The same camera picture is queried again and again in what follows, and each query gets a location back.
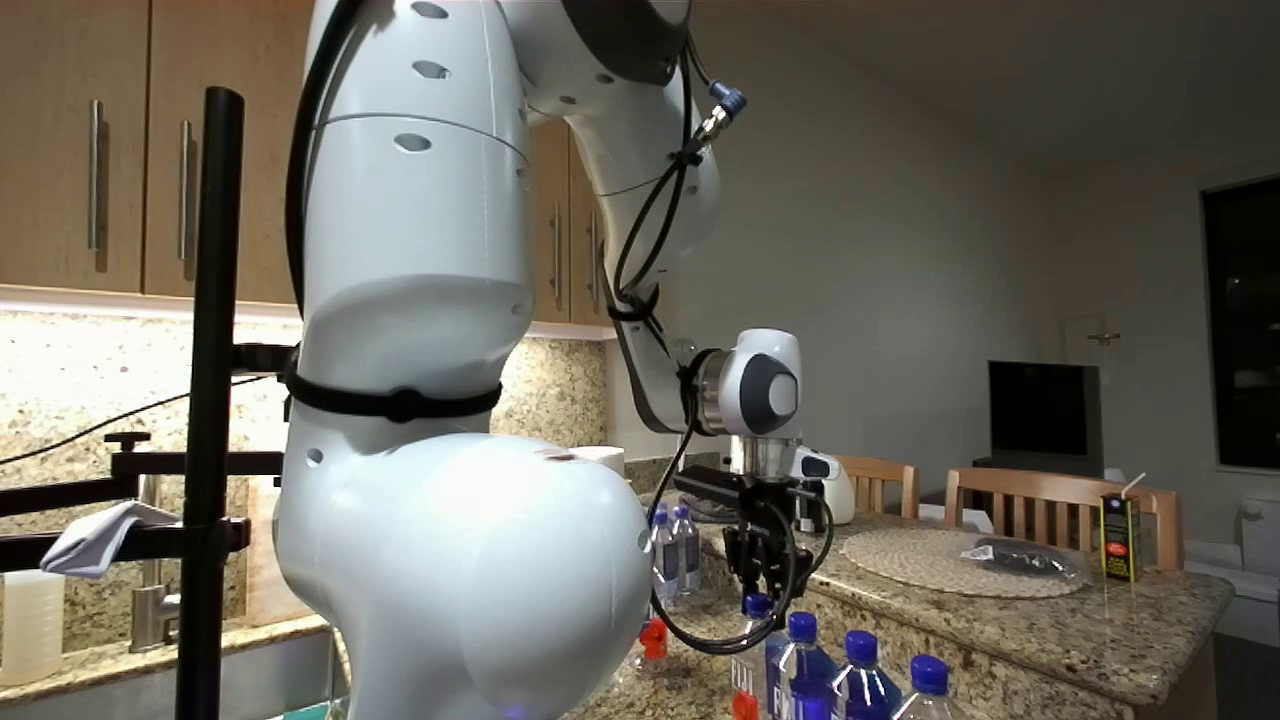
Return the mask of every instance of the bottle cap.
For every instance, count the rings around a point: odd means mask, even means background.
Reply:
[[[788,635],[792,635],[794,644],[816,644],[816,615],[810,615],[810,610],[792,610],[792,615],[788,615]]]
[[[925,694],[947,694],[952,669],[934,656],[913,656],[913,689]]]
[[[874,635],[872,630],[847,630],[842,635],[842,656],[857,669],[874,669]]]
[[[773,609],[773,600],[768,600],[768,594],[760,594],[760,591],[746,591],[746,594],[742,594],[742,615],[746,615],[746,619],[765,619],[765,615],[768,615],[768,609]]]

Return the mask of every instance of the tv screen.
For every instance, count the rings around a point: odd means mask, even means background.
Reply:
[[[988,364],[993,456],[1098,456],[1098,383],[1088,364]]]

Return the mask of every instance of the wooden cabinet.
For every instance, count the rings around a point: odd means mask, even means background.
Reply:
[[[153,12],[143,291],[192,291],[202,86],[244,97],[239,296],[292,300],[285,165],[306,0],[165,0]]]
[[[2,0],[0,283],[192,291],[202,86],[244,97],[239,296],[292,300],[313,0]]]
[[[533,313],[537,324],[609,326],[604,214],[568,124],[533,130]]]
[[[0,283],[136,291],[147,0],[2,0],[0,29]]]

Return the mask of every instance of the dining chair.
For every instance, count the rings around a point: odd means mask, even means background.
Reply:
[[[899,511],[903,519],[920,514],[915,462],[887,456],[836,456],[857,499],[857,514]]]
[[[1019,468],[952,468],[945,519],[961,524],[961,511],[976,495],[993,499],[993,526],[1001,537],[1097,552],[1097,511],[1117,480],[1053,476]],[[1147,544],[1160,572],[1184,566],[1184,514],[1173,489],[1137,485],[1138,552]]]

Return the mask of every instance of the sink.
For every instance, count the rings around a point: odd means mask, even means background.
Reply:
[[[224,651],[220,720],[272,720],[342,691],[327,626]],[[170,720],[176,663],[0,705],[0,720]]]

